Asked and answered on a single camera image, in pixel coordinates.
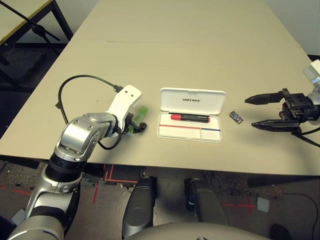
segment black cable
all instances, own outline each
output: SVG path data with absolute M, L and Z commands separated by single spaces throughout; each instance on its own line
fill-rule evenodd
M 297 138 L 299 138 L 299 139 L 301 139 L 301 140 L 303 140 L 303 141 L 307 142 L 308 144 L 312 144 L 312 145 L 314 145 L 314 146 L 316 146 L 316 147 L 319 147 L 319 148 L 320 148 L 320 144 L 318 144 L 318 143 L 316 143 L 316 142 L 312 141 L 311 139 L 309 139 L 309 138 L 307 138 L 307 137 L 305 137 L 305 136 L 302 136 L 302 134 L 301 134 L 301 133 L 295 133 L 295 132 L 292 132 L 291 134 L 292 134 L 293 136 L 296 136 Z
M 119 142 L 121 140 L 121 137 L 122 137 L 122 133 L 121 133 L 121 128 L 120 127 L 117 127 L 116 133 L 118 134 L 118 139 L 116 140 L 116 142 L 112 146 L 110 146 L 110 147 L 105 146 L 100 141 L 98 141 L 98 144 L 100 145 L 100 147 L 102 147 L 104 150 L 114 149 L 119 144 Z
M 316 209 L 316 217 L 315 217 L 314 224 L 313 224 L 313 227 L 312 227 L 312 234 L 311 234 L 312 239 L 311 240 L 314 240 L 315 228 L 316 228 L 317 221 L 318 221 L 318 216 L 319 216 L 319 209 L 318 209 L 318 206 L 317 206 L 316 202 L 311 197 L 309 197 L 308 195 L 303 194 L 303 193 L 284 192 L 283 194 L 305 196 L 306 198 L 310 199 L 313 202 L 313 204 L 315 206 L 315 209 Z
M 97 77 L 97 76 L 93 76 L 93 75 L 86 75 L 86 74 L 82 74 L 82 75 L 75 75 L 75 76 L 72 76 L 72 77 L 69 77 L 67 80 L 65 80 L 60 88 L 59 88 L 59 92 L 58 92 L 58 106 L 60 108 L 60 111 L 61 111 L 61 114 L 62 114 L 62 117 L 63 117 L 63 120 L 65 122 L 65 124 L 68 124 L 69 121 L 68 121 L 68 118 L 67 118 L 67 115 L 66 115 L 66 112 L 65 112 L 65 109 L 64 109 L 64 105 L 62 104 L 62 98 L 61 98 L 61 95 L 62 95 L 62 90 L 64 89 L 64 86 L 70 82 L 71 80 L 73 79 L 77 79 L 77 78 L 92 78 L 92 79 L 97 79 L 105 84 L 108 84 L 110 85 L 111 87 L 113 87 L 115 89 L 115 91 L 117 93 L 119 93 L 123 87 L 122 86 L 117 86 L 115 84 L 112 84 L 111 82 L 108 82 L 100 77 Z M 118 143 L 120 142 L 121 140 L 121 137 L 122 137 L 122 133 L 121 133 L 121 129 L 118 127 L 116 132 L 118 133 L 118 139 L 116 140 L 115 144 L 113 146 L 110 146 L 110 147 L 107 147 L 107 146 L 104 146 L 100 141 L 98 141 L 98 144 L 105 150 L 111 150 L 113 148 L 115 148 Z
M 302 132 L 301 135 L 313 134 L 313 133 L 315 133 L 317 131 L 320 131 L 320 127 L 316 128 L 316 129 L 313 129 L 311 131 Z

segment white case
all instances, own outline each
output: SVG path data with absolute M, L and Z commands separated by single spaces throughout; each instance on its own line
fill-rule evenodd
M 226 95 L 224 91 L 217 90 L 162 88 L 157 135 L 168 139 L 219 143 L 222 129 L 216 115 L 221 112 Z M 172 120 L 169 113 L 206 115 L 210 122 Z

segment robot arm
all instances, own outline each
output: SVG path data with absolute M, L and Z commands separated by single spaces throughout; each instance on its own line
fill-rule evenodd
M 320 123 L 320 61 L 316 60 L 304 70 L 305 75 L 314 85 L 314 89 L 308 96 L 303 93 L 289 93 L 288 89 L 275 93 L 264 93 L 251 96 L 244 102 L 254 105 L 264 105 L 268 103 L 278 103 L 282 99 L 282 111 L 279 116 L 281 119 L 268 119 L 254 122 L 251 125 L 257 129 L 272 132 L 291 132 L 292 135 L 320 147 L 319 144 L 311 141 L 303 135 L 311 134 L 319 129 L 309 132 L 302 132 L 300 124 L 309 121 L 313 125 Z
M 123 134 L 128 128 L 129 109 L 140 97 L 141 92 L 128 85 L 116 95 L 108 111 L 86 113 L 65 126 L 32 191 L 25 221 L 9 240 L 64 238 L 78 208 L 79 183 L 87 160 L 98 141 Z

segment table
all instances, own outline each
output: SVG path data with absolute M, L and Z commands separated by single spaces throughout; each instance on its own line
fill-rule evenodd
M 288 88 L 308 94 L 310 60 L 263 0 L 101 0 L 47 72 L 0 141 L 0 154 L 50 158 L 65 124 L 56 108 L 67 78 L 91 74 L 142 91 L 149 112 L 144 133 L 113 150 L 97 146 L 89 163 L 190 168 L 243 173 L 320 175 L 320 150 L 290 133 L 252 122 L 278 118 L 281 103 L 255 106 L 250 96 Z M 162 87 L 222 90 L 223 139 L 207 143 L 157 136 Z M 115 92 L 91 78 L 65 86 L 68 119 L 104 112 Z M 244 122 L 228 114 L 236 111 Z M 304 123 L 303 131 L 315 126 Z M 319 135 L 310 135 L 319 141 Z M 111 145 L 110 139 L 102 141 Z
M 67 39 L 71 40 L 73 33 L 55 0 L 5 0 L 4 2 L 36 23 L 52 12 Z M 32 25 L 2 5 L 0 5 L 0 16 L 0 63 L 7 65 L 9 62 L 1 54 L 8 48 L 12 48 L 13 44 L 32 28 Z M 2 87 L 2 89 L 22 92 L 34 90 L 33 88 L 21 87 L 1 69 L 0 77 L 13 86 L 13 88 Z

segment red marker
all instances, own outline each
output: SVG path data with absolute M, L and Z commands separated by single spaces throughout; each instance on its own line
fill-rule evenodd
M 199 123 L 209 123 L 210 118 L 208 116 L 192 115 L 192 114 L 172 114 L 172 120 L 177 121 L 188 121 L 188 122 L 199 122 Z

